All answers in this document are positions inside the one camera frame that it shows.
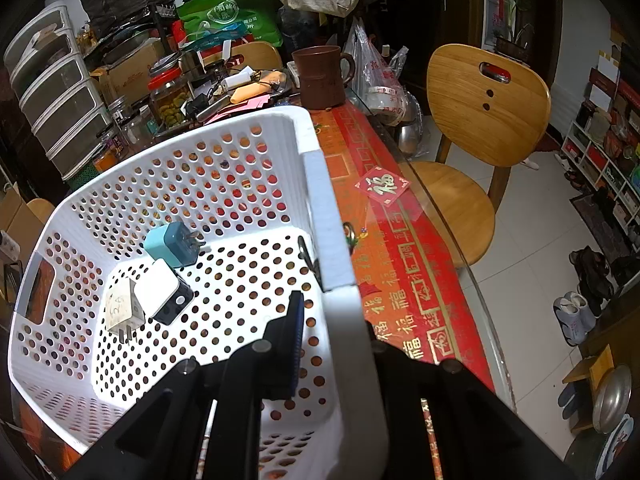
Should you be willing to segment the white square charger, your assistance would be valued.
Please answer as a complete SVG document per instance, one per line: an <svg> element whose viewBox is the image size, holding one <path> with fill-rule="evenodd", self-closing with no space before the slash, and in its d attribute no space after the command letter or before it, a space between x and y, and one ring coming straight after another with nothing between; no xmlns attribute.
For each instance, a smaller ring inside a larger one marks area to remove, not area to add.
<svg viewBox="0 0 640 480"><path fill-rule="evenodd" d="M105 304L105 326L123 344L132 333L144 324L144 312L134 294L136 282L122 278L107 293Z"/></svg>

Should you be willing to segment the black and white charger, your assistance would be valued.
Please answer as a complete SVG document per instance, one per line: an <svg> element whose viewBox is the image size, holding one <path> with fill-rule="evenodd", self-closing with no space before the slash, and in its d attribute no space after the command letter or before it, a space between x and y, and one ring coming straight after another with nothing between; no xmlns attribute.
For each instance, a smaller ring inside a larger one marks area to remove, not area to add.
<svg viewBox="0 0 640 480"><path fill-rule="evenodd" d="M190 285L163 259L157 259L134 285L146 318L170 325L193 299Z"/></svg>

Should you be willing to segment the white perforated plastic basket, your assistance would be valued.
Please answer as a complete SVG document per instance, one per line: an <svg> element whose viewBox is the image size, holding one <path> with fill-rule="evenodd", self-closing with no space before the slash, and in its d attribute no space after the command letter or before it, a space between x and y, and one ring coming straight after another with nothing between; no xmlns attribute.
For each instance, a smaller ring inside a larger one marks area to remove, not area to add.
<svg viewBox="0 0 640 480"><path fill-rule="evenodd" d="M201 244L179 270L192 299L168 324L110 332L115 289L148 280L156 228ZM326 161L298 106L157 144L53 211L17 295L8 369L26 404L86 452L180 360L214 364L304 297L299 383L262 402L260 478L376 479L388 437L360 293Z"/></svg>

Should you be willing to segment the light blue charger plug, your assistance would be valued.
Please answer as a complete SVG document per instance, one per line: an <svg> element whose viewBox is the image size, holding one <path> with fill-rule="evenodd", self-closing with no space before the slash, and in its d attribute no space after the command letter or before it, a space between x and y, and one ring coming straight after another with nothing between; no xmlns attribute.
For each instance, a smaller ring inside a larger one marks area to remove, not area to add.
<svg viewBox="0 0 640 480"><path fill-rule="evenodd" d="M146 234L144 251L154 260L164 260L171 269L192 266L205 243L183 222L175 221L153 228Z"/></svg>

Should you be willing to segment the red patterned tablecloth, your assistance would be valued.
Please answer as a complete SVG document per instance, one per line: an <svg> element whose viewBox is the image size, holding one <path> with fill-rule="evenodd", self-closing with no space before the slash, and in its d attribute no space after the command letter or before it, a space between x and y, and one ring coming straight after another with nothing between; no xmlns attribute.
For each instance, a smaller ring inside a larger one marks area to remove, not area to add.
<svg viewBox="0 0 640 480"><path fill-rule="evenodd" d="M492 381L472 303L477 292L442 237L442 219L367 117L346 103L311 115L345 223L375 337L414 360L463 363Z"/></svg>

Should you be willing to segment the cardboard box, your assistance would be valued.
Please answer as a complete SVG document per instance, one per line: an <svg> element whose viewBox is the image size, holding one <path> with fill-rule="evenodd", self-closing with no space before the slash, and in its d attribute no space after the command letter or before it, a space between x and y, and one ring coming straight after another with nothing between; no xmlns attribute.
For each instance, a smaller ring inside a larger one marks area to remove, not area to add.
<svg viewBox="0 0 640 480"><path fill-rule="evenodd" d="M20 246L24 266L53 211L54 206L43 198L26 203L12 186L7 185L1 193L1 229Z"/></svg>

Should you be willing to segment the small orange jar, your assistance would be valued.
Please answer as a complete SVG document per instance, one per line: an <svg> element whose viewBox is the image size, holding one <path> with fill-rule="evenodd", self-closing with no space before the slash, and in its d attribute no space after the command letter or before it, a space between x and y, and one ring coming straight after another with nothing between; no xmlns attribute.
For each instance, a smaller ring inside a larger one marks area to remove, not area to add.
<svg viewBox="0 0 640 480"><path fill-rule="evenodd" d="M119 158L114 150L108 146L104 146L104 148L101 148L101 151L93 157L92 163L96 171L102 174L102 172L116 166L119 163Z"/></svg>

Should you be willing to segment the shelf with boxes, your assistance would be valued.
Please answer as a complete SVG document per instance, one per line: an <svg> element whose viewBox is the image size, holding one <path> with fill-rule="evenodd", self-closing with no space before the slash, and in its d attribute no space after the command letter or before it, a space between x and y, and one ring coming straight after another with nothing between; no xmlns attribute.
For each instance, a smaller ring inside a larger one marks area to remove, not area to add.
<svg viewBox="0 0 640 480"><path fill-rule="evenodd" d="M598 52L585 99L561 150L593 191L605 190L611 216L639 249L639 66Z"/></svg>

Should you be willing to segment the wooden chair right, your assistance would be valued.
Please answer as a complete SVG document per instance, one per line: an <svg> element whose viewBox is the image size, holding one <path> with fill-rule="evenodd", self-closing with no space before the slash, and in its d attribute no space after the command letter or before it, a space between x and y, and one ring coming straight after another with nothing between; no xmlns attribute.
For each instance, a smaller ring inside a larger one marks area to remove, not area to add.
<svg viewBox="0 0 640 480"><path fill-rule="evenodd" d="M511 170L544 136L551 110L548 86L510 58L467 44L445 44L430 58L427 103L440 142L432 162L412 170L442 216L442 237L458 268L486 255ZM491 166L489 188L447 164L456 146Z"/></svg>

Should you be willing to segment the large pickle jar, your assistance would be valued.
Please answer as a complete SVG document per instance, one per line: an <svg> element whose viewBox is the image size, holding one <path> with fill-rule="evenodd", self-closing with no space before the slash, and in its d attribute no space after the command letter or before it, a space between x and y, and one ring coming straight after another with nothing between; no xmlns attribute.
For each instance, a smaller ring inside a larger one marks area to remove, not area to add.
<svg viewBox="0 0 640 480"><path fill-rule="evenodd" d="M148 88L152 111L160 128L169 129L186 121L182 108L192 99L192 93L178 66L153 76Z"/></svg>

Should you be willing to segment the white drawer tower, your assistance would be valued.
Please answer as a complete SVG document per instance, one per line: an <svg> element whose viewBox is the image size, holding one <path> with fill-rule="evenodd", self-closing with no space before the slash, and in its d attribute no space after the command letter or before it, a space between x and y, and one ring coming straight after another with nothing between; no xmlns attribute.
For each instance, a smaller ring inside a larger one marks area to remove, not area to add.
<svg viewBox="0 0 640 480"><path fill-rule="evenodd" d="M46 6L3 53L10 85L47 159L63 180L98 154L112 124L78 47L67 6Z"/></svg>

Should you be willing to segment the brown mug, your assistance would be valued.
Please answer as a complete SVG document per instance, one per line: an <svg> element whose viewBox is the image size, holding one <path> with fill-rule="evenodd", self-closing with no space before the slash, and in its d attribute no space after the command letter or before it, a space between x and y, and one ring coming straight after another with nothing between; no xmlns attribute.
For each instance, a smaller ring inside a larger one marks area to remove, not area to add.
<svg viewBox="0 0 640 480"><path fill-rule="evenodd" d="M300 100L308 110L325 110L346 101L345 88L356 72L354 58L337 46L315 46L293 53Z"/></svg>

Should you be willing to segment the green shopping bag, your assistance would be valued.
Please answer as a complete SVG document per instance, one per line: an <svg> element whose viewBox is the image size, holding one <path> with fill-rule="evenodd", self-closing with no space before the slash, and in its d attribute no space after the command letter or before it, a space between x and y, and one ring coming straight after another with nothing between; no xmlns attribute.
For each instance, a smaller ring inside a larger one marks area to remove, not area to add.
<svg viewBox="0 0 640 480"><path fill-rule="evenodd" d="M282 46L272 0L189 0L178 6L177 14L188 36L242 23L254 40Z"/></svg>

